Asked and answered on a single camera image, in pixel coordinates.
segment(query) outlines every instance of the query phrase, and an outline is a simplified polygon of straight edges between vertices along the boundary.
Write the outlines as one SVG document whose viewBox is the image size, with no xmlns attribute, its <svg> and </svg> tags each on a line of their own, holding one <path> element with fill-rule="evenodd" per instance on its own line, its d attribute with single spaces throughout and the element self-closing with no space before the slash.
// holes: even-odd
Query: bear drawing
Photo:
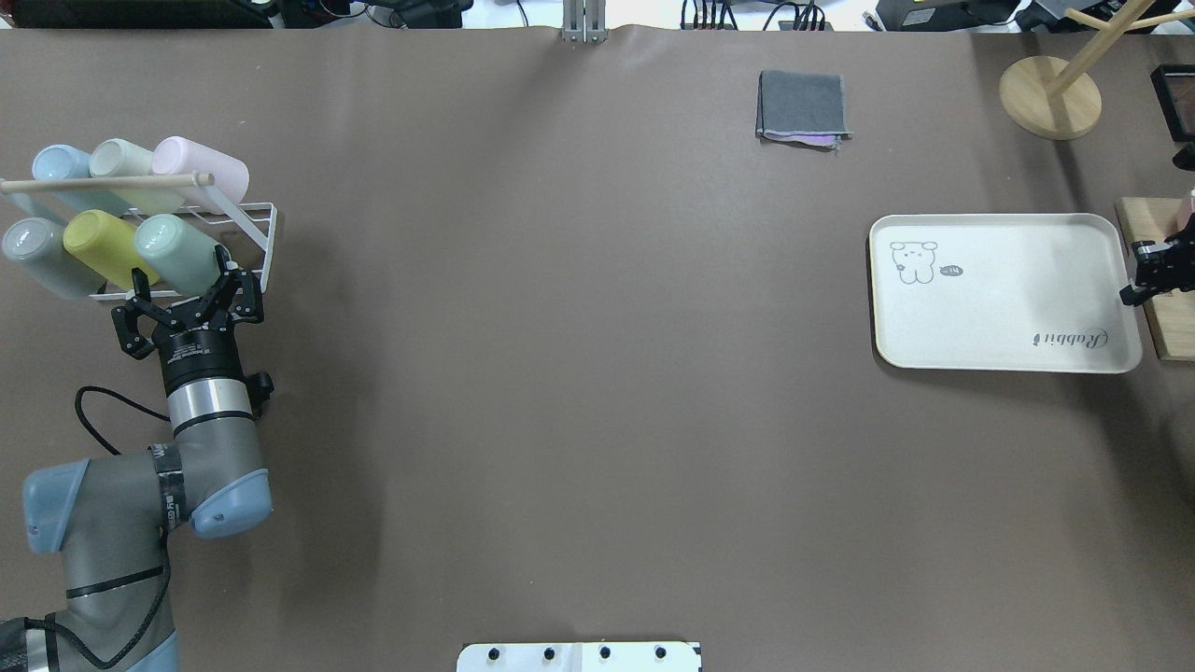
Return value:
<svg viewBox="0 0 1195 672">
<path fill-rule="evenodd" d="M 901 282 L 925 285 L 933 280 L 933 251 L 938 249 L 937 243 L 893 243 L 891 248 Z"/>
</svg>

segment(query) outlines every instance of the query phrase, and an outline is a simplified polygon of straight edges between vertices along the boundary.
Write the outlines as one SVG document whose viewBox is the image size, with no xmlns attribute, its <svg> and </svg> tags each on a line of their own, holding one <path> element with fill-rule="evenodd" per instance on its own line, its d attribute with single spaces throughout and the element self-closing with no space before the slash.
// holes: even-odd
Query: wooden cutting board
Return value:
<svg viewBox="0 0 1195 672">
<path fill-rule="evenodd" d="M 1178 203 L 1178 198 L 1119 198 L 1116 216 L 1126 243 L 1160 243 L 1175 233 Z M 1195 292 L 1158 294 L 1146 301 L 1145 317 L 1159 358 L 1195 361 Z"/>
</svg>

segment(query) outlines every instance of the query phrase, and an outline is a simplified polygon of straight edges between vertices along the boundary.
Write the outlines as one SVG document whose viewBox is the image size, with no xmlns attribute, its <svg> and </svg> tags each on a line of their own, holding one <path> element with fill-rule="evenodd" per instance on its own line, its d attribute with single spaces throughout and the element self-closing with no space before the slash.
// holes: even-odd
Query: cup rack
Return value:
<svg viewBox="0 0 1195 672">
<path fill-rule="evenodd" d="M 207 213 L 196 206 L 183 207 L 174 210 L 174 214 L 204 225 L 198 228 L 206 230 L 204 232 L 213 239 L 228 248 L 233 259 L 238 263 L 244 264 L 243 259 L 259 256 L 261 261 L 249 268 L 261 282 L 262 293 L 265 293 L 270 281 L 270 265 L 274 262 L 274 243 L 278 233 L 278 209 L 274 203 L 233 203 L 231 198 L 225 196 L 223 191 L 216 189 L 215 184 L 215 176 L 209 172 L 84 179 L 0 179 L 0 196 L 24 210 L 29 216 L 48 219 L 66 226 L 67 221 L 42 201 L 44 194 L 112 189 L 202 189 L 204 195 L 223 208 L 226 214 Z M 140 225 L 148 216 L 136 208 L 130 208 L 124 213 L 123 219 Z M 112 301 L 123 300 L 128 295 L 129 292 L 115 288 L 115 291 L 100 291 L 97 294 L 91 294 L 91 298 L 97 301 Z M 178 292 L 165 288 L 155 288 L 151 295 L 154 298 L 183 298 Z"/>
</svg>

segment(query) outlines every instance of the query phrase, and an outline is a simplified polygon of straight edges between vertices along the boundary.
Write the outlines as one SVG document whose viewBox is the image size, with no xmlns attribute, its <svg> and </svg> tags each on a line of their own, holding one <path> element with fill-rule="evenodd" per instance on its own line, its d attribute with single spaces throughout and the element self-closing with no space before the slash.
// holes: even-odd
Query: gray cloth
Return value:
<svg viewBox="0 0 1195 672">
<path fill-rule="evenodd" d="M 836 147 L 846 128 L 842 78 L 764 71 L 759 75 L 755 134 L 780 142 Z"/>
</svg>

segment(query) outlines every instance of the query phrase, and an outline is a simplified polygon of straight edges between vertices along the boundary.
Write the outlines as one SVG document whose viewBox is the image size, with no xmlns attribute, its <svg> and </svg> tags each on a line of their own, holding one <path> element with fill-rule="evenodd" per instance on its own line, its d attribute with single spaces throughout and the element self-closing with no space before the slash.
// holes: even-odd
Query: rectangular tray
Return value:
<svg viewBox="0 0 1195 672">
<path fill-rule="evenodd" d="M 869 236 L 876 349 L 903 368 L 1124 373 L 1120 236 L 1076 214 L 889 215 Z"/>
</svg>

